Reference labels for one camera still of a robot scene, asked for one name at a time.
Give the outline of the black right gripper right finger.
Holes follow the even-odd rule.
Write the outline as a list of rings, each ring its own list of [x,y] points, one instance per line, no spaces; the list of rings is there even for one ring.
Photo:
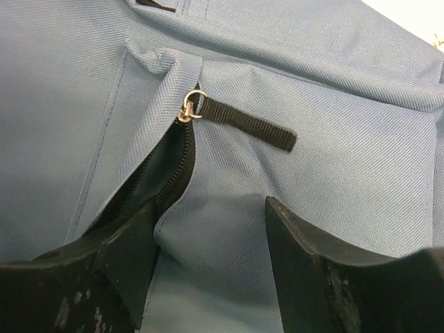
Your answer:
[[[443,249],[399,259],[353,246],[274,197],[266,236],[285,332],[442,332]]]

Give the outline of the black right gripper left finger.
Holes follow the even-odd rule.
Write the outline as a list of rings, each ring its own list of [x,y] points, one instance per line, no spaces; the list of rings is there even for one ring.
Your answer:
[[[148,200],[119,219],[29,261],[1,265],[2,332],[140,329],[158,248]]]

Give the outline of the blue student backpack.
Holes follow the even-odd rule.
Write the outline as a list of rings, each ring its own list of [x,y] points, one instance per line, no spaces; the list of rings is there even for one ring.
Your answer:
[[[1,265],[148,200],[134,332],[285,332],[265,202],[443,249],[443,54],[363,1],[2,1]]]

